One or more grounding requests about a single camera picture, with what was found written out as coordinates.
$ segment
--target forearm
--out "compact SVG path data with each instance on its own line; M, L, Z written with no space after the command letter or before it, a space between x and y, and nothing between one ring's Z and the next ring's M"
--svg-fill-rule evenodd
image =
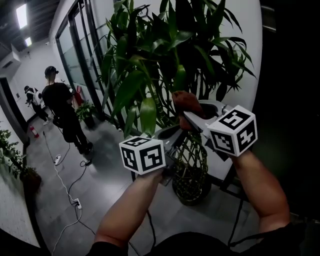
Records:
M251 151L232 157L243 189L260 219L290 220L286 195L278 180Z
M160 175L138 177L106 213L94 241L125 247L144 220L160 179Z

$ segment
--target ceiling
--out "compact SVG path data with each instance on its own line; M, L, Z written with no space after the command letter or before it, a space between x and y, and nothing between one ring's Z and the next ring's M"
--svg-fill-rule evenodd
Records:
M11 52L11 44L21 52L27 48L26 38L31 37L32 43L47 38L59 2L60 0L0 0L0 60ZM20 29L16 9L25 3L28 25Z

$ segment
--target plant pot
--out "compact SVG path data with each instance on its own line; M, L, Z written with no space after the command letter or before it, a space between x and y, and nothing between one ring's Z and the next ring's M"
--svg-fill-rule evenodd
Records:
M204 184L202 185L201 190L199 191L199 195L194 199L186 199L179 194L179 191L180 191L179 186L180 185L173 180L172 182L173 191L179 198L180 202L185 206L196 206L200 204L211 190L211 182L208 178L205 178Z
M84 123L86 124L86 126L91 129L93 127L95 127L95 121L92 115L90 115L89 117L85 118Z
M20 180L23 182L24 191L29 195L34 195L42 182L41 177L34 170L29 170L27 175L20 176Z

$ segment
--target black pants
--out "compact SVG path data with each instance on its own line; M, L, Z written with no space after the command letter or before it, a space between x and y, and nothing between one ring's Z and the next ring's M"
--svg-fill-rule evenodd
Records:
M62 117L63 137L66 142L74 143L77 148L84 149L87 146L87 138L81 129L80 122L75 112L70 112Z
M34 105L32 104L34 112L43 120L47 121L47 118L49 117L48 114L41 108L40 105Z

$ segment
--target black cap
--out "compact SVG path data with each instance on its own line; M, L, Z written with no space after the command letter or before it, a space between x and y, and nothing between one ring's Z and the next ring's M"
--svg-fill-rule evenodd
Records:
M58 74L59 71L57 71L57 69L54 66L48 66L44 71L44 75L47 77L51 73Z

